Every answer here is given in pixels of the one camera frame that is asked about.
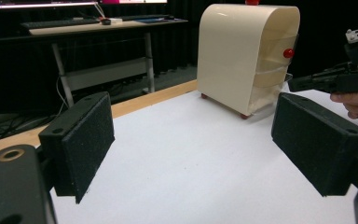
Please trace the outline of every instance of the computer mouse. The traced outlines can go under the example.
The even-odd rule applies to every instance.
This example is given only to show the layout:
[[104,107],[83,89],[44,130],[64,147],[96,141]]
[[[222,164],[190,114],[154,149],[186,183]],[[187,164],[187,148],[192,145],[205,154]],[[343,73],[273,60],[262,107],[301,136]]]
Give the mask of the computer mouse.
[[101,19],[102,25],[110,25],[112,22],[109,19]]

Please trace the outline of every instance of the monitor screen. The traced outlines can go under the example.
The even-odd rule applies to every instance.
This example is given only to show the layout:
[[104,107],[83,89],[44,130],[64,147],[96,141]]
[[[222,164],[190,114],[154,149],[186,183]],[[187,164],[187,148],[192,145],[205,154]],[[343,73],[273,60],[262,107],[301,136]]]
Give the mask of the monitor screen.
[[94,0],[0,0],[0,9],[92,6]]
[[102,4],[147,4],[167,3],[167,0],[101,0]]

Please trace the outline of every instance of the keyboard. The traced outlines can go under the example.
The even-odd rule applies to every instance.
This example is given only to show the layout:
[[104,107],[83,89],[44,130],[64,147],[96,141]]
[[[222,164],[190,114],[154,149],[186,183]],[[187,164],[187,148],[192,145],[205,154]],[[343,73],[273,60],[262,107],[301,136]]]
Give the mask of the keyboard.
[[43,29],[43,28],[53,28],[61,26],[73,26],[73,25],[86,25],[100,23],[100,21],[95,19],[83,19],[83,20],[62,20],[62,21],[30,21],[23,22],[21,26],[25,27],[28,30],[32,29]]
[[160,19],[166,17],[169,17],[169,15],[155,14],[155,15],[121,16],[121,17],[115,17],[115,19],[122,19],[123,21],[138,21],[138,20]]

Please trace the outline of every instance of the cream plastic drawer unit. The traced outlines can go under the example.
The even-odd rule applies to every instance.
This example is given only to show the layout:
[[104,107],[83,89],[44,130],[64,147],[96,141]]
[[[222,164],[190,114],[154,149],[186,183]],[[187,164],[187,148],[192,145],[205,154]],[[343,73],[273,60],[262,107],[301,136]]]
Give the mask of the cream plastic drawer unit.
[[294,54],[297,7],[215,4],[200,21],[198,90],[246,119],[277,101]]

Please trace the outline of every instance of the brass ring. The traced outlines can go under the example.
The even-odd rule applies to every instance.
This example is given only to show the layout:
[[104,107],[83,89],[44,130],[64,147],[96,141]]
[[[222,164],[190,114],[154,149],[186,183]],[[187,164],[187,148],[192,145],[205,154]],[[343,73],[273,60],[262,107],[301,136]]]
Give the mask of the brass ring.
[[24,149],[11,149],[0,155],[0,161],[14,161],[25,153]]

